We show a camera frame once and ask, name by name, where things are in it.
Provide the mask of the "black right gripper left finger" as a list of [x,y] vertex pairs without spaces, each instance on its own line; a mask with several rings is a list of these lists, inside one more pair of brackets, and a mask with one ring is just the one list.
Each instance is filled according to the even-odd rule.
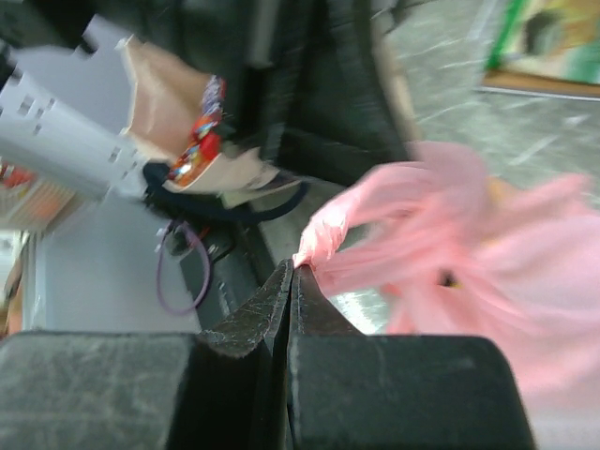
[[289,317],[292,280],[293,263],[283,260],[246,303],[213,329],[201,331],[201,342],[226,357],[249,355],[266,338],[273,338]]

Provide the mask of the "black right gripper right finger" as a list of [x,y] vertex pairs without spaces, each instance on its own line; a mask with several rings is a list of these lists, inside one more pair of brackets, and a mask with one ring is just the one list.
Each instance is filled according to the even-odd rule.
[[313,271],[302,265],[292,275],[290,336],[363,336],[324,296]]

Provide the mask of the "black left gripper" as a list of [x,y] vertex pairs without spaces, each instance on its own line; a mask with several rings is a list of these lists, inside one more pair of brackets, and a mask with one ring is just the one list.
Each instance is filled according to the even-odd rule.
[[410,154],[375,57],[368,1],[186,1],[193,63],[224,77],[225,149],[257,148],[280,168],[348,186]]

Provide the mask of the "red yellow snack bag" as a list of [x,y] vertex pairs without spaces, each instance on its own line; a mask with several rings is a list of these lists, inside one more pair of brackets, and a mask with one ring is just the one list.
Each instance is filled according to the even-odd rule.
[[168,179],[179,186],[191,184],[218,156],[221,138],[215,132],[221,122],[226,83],[213,75],[201,101],[201,115],[192,126],[187,150],[171,166]]

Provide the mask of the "beige canvas tote bag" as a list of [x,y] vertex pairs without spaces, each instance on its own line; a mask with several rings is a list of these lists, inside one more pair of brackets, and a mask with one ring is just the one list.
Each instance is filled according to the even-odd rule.
[[[187,150],[189,133],[201,115],[203,91],[214,75],[200,72],[159,47],[129,37],[119,42],[132,95],[124,135],[146,161],[145,197],[182,217],[259,223],[291,212],[307,195],[308,184],[221,138],[219,153],[204,172],[183,187],[168,179],[171,166]],[[222,103],[224,122],[224,101]]]

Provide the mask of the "pink plastic grocery bag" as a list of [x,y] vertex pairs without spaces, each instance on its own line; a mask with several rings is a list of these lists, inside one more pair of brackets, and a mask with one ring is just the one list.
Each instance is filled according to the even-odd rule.
[[304,229],[296,265],[322,292],[378,288],[390,334],[491,339],[531,403],[599,401],[599,215],[589,180],[526,190],[490,176],[472,149],[413,142]]

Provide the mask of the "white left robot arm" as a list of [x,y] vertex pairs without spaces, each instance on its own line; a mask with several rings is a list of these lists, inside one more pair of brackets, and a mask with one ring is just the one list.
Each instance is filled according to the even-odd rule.
[[139,198],[143,166],[173,162],[217,79],[225,98],[219,153],[168,192],[219,196],[233,208],[304,179],[348,186],[405,161],[394,74],[368,1],[5,1],[6,48],[95,46],[94,17],[125,27],[133,88],[129,123],[113,134],[1,61],[1,153],[94,197]]

